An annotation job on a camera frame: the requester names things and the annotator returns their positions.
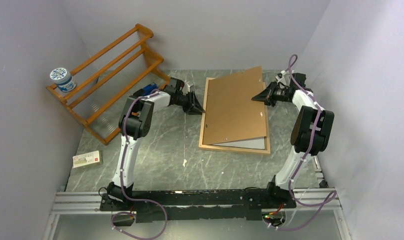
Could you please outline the brown backing board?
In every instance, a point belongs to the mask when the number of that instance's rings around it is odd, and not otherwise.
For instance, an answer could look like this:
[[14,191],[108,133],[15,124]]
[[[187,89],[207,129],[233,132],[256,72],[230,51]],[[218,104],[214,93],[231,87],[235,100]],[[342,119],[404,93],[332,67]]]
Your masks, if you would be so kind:
[[213,145],[265,137],[265,105],[252,100],[263,90],[261,66],[209,80],[202,143]]

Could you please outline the white photo paper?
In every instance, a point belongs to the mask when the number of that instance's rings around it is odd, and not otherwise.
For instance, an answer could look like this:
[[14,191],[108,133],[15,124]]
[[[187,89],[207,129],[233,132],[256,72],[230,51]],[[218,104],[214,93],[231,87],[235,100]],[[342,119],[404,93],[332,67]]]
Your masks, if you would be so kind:
[[257,137],[251,139],[243,139],[214,144],[214,146],[243,148],[243,149],[258,149],[258,150],[264,150],[266,148],[265,145],[266,145],[265,137]]

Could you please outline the light wooden picture frame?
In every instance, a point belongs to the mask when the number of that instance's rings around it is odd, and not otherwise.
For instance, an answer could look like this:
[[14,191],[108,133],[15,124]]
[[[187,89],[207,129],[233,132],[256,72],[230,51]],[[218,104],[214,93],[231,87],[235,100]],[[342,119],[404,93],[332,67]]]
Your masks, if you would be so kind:
[[201,150],[269,155],[271,153],[271,146],[270,146],[270,132],[269,132],[270,128],[269,128],[269,124],[268,124],[267,107],[265,107],[265,110],[264,110],[264,120],[266,121],[266,136],[264,137],[264,145],[265,145],[264,149],[242,148],[242,147],[234,147],[234,146],[206,145],[206,144],[203,144],[203,134],[204,134],[204,125],[205,125],[205,113],[203,113],[202,119],[201,119],[201,129],[200,129],[200,137],[199,137],[198,146]]

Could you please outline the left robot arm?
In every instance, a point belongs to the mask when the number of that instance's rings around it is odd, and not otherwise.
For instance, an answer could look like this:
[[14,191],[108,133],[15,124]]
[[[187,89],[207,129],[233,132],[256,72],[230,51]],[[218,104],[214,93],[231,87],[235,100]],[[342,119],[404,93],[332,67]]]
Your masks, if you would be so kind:
[[126,100],[118,123],[120,155],[112,182],[106,188],[107,195],[120,210],[132,206],[134,168],[141,142],[150,131],[153,114],[169,106],[180,106],[188,115],[205,112],[191,86],[174,77],[162,89],[144,87]]

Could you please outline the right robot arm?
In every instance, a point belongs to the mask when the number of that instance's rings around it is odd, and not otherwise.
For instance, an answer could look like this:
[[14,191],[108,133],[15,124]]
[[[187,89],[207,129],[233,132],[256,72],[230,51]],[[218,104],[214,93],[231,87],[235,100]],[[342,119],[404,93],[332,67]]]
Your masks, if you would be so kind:
[[335,114],[320,106],[312,90],[306,87],[305,80],[303,73],[283,70],[264,90],[251,98],[271,107],[277,102],[292,103],[299,112],[290,137],[292,147],[289,156],[268,183],[264,195],[265,203],[272,208],[293,196],[293,183],[299,171],[326,149],[331,136]]

